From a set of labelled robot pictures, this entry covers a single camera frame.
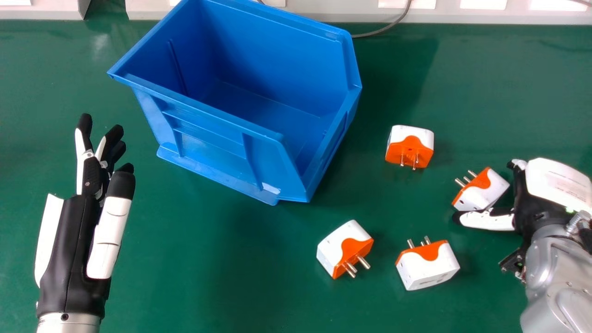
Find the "metal bolt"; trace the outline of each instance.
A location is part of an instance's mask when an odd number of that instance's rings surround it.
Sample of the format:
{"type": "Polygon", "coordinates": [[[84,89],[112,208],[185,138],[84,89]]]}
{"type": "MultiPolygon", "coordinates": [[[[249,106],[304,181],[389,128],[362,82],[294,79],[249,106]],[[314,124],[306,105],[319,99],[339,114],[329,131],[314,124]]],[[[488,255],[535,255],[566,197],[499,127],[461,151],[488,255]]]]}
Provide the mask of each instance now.
{"type": "Polygon", "coordinates": [[[580,222],[583,224],[589,224],[590,220],[592,220],[592,216],[590,216],[590,213],[585,210],[580,210],[567,223],[567,225],[565,226],[565,231],[569,232],[572,235],[575,235],[578,232],[578,224],[580,222]]]}

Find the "bin base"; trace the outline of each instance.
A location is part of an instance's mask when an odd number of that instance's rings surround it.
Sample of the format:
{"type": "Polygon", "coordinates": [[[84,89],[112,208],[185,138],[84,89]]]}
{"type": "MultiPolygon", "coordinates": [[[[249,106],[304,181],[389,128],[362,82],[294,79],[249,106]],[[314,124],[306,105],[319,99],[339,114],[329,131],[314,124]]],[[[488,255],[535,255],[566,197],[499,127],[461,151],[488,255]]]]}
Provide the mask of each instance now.
{"type": "Polygon", "coordinates": [[[167,162],[178,165],[196,174],[207,177],[211,180],[219,182],[222,185],[233,188],[241,193],[253,197],[271,206],[278,204],[278,194],[263,190],[249,182],[245,182],[229,174],[225,174],[220,170],[214,169],[206,164],[199,163],[192,159],[179,156],[178,153],[170,151],[163,146],[160,146],[156,152],[156,156],[164,159],[167,162]]]}

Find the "metal prong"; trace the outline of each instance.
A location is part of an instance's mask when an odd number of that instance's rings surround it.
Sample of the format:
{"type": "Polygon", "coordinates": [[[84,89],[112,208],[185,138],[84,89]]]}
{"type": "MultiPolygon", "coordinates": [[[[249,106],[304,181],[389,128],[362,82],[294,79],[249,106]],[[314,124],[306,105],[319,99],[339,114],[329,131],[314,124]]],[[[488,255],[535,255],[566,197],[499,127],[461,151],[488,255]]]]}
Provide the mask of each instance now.
{"type": "Polygon", "coordinates": [[[357,273],[358,272],[358,270],[352,264],[350,264],[349,262],[346,262],[345,263],[345,266],[347,266],[354,273],[357,273]]]}
{"type": "Polygon", "coordinates": [[[370,269],[370,264],[368,264],[368,262],[366,261],[366,259],[364,259],[361,255],[358,255],[358,261],[360,264],[362,264],[362,266],[364,266],[364,268],[366,268],[367,270],[370,269]]]}
{"type": "Polygon", "coordinates": [[[466,185],[465,185],[465,183],[464,183],[464,182],[462,182],[462,181],[461,181],[460,179],[458,179],[458,178],[454,178],[454,181],[455,181],[457,184],[459,184],[461,187],[465,187],[465,186],[466,186],[466,185]]]}
{"type": "Polygon", "coordinates": [[[351,276],[352,278],[356,278],[356,273],[349,269],[347,265],[343,265],[343,268],[345,268],[345,271],[348,272],[349,276],[351,276]]]}

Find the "robotic arm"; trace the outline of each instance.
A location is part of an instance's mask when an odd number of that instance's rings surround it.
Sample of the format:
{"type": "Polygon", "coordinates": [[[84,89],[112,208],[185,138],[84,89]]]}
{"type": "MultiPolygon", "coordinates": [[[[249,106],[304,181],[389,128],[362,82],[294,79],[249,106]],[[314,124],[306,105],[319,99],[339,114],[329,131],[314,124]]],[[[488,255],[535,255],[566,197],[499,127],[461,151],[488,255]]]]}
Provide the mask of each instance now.
{"type": "Polygon", "coordinates": [[[523,243],[500,262],[526,286],[527,333],[592,332],[592,183],[544,158],[512,160],[514,207],[458,212],[461,225],[515,230],[523,243]]]}
{"type": "Polygon", "coordinates": [[[136,179],[132,164],[114,170],[126,151],[123,128],[115,125],[96,152],[91,129],[83,114],[75,130],[76,195],[47,196],[35,258],[37,333],[96,333],[105,316],[136,179]]]}

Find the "plug adapter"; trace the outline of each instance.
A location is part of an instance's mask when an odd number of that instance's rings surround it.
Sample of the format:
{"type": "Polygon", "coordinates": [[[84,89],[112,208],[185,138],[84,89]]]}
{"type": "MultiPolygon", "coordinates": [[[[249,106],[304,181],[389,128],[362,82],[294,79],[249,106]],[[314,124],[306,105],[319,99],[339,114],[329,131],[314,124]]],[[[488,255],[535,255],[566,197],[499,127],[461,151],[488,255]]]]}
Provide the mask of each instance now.
{"type": "Polygon", "coordinates": [[[425,236],[421,246],[401,252],[395,266],[407,290],[418,290],[448,281],[461,269],[448,241],[431,243],[425,236]]]}
{"type": "Polygon", "coordinates": [[[409,165],[415,170],[427,167],[433,154],[434,132],[405,125],[392,127],[387,140],[387,162],[409,165]]]}
{"type": "Polygon", "coordinates": [[[364,268],[370,265],[364,257],[370,252],[374,240],[358,224],[351,220],[335,229],[317,246],[317,259],[334,279],[347,272],[352,278],[358,270],[354,267],[360,262],[364,268]]]}
{"type": "Polygon", "coordinates": [[[486,167],[478,175],[471,170],[468,172],[473,179],[463,177],[466,184],[458,178],[454,179],[462,189],[452,205],[461,212],[490,208],[510,187],[510,183],[490,167],[486,167]]]}

